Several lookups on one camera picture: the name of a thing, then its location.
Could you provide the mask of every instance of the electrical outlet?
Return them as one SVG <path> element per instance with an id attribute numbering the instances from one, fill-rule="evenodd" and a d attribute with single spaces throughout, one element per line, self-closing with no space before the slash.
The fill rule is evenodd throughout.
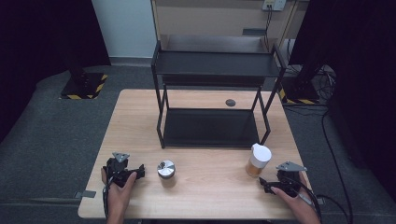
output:
<path id="1" fill-rule="evenodd" d="M 286 5 L 286 1 L 287 0 L 264 0 L 264 3 L 262 4 L 262 10 L 269 11 L 269 6 L 271 6 L 273 11 L 282 11 Z"/>
<path id="2" fill-rule="evenodd" d="M 270 6 L 271 8 L 274 8 L 275 0 L 264 0 L 264 3 L 262 4 L 262 10 L 263 11 L 269 11 Z"/>

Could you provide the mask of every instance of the paper cup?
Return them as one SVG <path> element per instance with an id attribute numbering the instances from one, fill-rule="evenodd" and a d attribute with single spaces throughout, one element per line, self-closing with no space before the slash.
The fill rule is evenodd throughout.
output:
<path id="1" fill-rule="evenodd" d="M 247 162 L 247 173 L 251 176 L 259 176 L 262 169 L 267 165 L 268 161 L 271 160 L 272 153 L 268 147 L 254 144 L 251 147 L 251 156 Z"/>

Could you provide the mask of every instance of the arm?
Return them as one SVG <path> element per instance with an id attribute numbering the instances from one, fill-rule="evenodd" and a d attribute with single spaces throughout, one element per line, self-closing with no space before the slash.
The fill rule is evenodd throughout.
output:
<path id="1" fill-rule="evenodd" d="M 301 172 L 300 172 L 300 179 L 301 182 L 304 185 L 306 185 L 306 180 Z M 291 198 L 282 189 L 271 187 L 271 190 L 289 206 L 292 213 L 300 223 L 302 224 L 320 223 L 318 219 L 318 215 L 315 212 L 314 208 L 311 205 L 307 204 L 299 196 L 296 196 L 295 198 Z M 305 192 L 304 189 L 300 189 L 300 193 L 302 193 L 306 198 L 309 198 L 308 194 Z"/>
<path id="2" fill-rule="evenodd" d="M 136 172 L 133 172 L 125 183 L 123 188 L 112 183 L 108 191 L 108 217 L 107 224 L 123 223 L 126 208 L 131 199 L 132 186 L 136 180 Z M 102 169 L 102 181 L 106 183 L 106 173 Z"/>

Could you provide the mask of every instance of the tin lid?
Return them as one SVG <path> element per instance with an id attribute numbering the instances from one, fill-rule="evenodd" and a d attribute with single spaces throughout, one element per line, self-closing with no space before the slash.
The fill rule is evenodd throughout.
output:
<path id="1" fill-rule="evenodd" d="M 170 178 L 175 174 L 176 167 L 172 161 L 161 161 L 157 166 L 158 175 L 162 178 Z"/>

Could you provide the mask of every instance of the black metal shelf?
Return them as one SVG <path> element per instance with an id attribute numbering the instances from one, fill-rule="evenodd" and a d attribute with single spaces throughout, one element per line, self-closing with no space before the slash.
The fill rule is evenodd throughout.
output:
<path id="1" fill-rule="evenodd" d="M 251 110 L 171 108 L 163 141 L 169 147 L 251 147 L 260 140 Z"/>
<path id="2" fill-rule="evenodd" d="M 267 111 L 286 71 L 286 65 L 277 46 L 270 53 L 191 52 L 162 50 L 159 41 L 154 51 L 151 70 L 160 110 L 157 132 L 163 148 L 250 148 L 260 141 L 253 114 L 257 102 L 262 108 L 266 129 L 261 144 L 271 132 Z M 160 93 L 158 76 L 162 77 L 163 96 Z M 265 105 L 261 90 L 266 77 L 276 77 L 276 84 Z M 249 109 L 171 108 L 167 86 L 250 87 L 255 88 L 257 94 Z M 162 133 L 165 106 L 166 121 Z"/>

